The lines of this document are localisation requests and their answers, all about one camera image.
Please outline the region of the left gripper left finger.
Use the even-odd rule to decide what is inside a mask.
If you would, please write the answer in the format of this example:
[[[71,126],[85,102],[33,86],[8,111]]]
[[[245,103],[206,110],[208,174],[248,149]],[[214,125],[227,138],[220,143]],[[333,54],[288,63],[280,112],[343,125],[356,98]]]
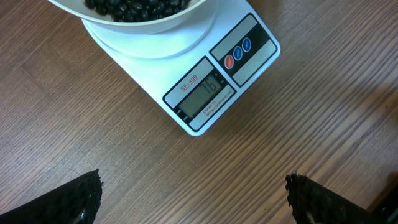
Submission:
[[[89,171],[1,215],[1,223],[93,223],[101,205],[99,170]]]

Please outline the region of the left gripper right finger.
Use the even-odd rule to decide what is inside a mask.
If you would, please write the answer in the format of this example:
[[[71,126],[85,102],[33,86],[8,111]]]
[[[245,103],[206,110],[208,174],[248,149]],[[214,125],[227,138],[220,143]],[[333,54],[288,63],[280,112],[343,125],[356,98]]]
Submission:
[[[326,187],[297,173],[285,176],[288,206],[300,224],[378,224],[387,223]]]

